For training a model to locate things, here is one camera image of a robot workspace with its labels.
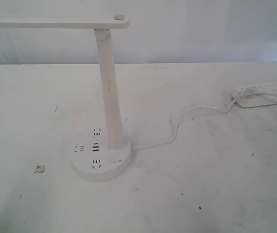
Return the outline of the white backdrop curtain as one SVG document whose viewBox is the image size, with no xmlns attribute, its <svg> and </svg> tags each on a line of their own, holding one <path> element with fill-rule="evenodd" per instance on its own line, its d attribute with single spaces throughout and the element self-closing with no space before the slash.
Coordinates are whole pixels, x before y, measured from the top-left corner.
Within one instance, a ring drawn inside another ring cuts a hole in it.
<svg viewBox="0 0 277 233">
<path fill-rule="evenodd" d="M 277 61 L 277 0 L 0 0 L 0 15 L 124 14 L 117 63 Z M 92 64 L 92 30 L 1 30 L 0 64 Z"/>
</svg>

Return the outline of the white desk lamp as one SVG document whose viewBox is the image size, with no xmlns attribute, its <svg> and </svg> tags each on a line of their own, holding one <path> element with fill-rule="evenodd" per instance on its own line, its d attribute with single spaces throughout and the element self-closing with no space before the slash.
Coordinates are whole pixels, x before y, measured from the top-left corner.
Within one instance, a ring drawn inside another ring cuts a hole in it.
<svg viewBox="0 0 277 233">
<path fill-rule="evenodd" d="M 79 132 L 70 153 L 74 172 L 91 182 L 120 175 L 128 167 L 132 144 L 123 134 L 112 49 L 111 30 L 126 29 L 130 19 L 122 14 L 74 18 L 0 16 L 0 28 L 93 29 L 97 43 L 104 109 L 94 113 L 90 126 Z"/>
</svg>

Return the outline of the small torn paper scrap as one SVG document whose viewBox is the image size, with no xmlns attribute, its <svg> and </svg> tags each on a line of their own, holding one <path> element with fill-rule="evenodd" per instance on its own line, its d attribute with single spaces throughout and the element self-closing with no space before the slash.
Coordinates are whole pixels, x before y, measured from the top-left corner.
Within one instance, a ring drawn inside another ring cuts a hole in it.
<svg viewBox="0 0 277 233">
<path fill-rule="evenodd" d="M 45 167 L 46 167 L 46 165 L 37 165 L 34 173 L 41 174 L 41 173 L 45 172 Z"/>
</svg>

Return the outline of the white power strip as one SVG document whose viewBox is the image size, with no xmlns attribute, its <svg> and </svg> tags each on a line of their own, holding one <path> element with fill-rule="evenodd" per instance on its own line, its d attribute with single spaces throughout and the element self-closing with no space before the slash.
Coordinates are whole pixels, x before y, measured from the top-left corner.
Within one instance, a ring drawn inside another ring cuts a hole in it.
<svg viewBox="0 0 277 233">
<path fill-rule="evenodd" d="M 238 98 L 245 93 L 261 92 L 261 95 L 247 96 L 237 100 L 242 108 L 261 107 L 277 104 L 277 82 L 255 83 L 234 87 L 232 98 Z"/>
</svg>

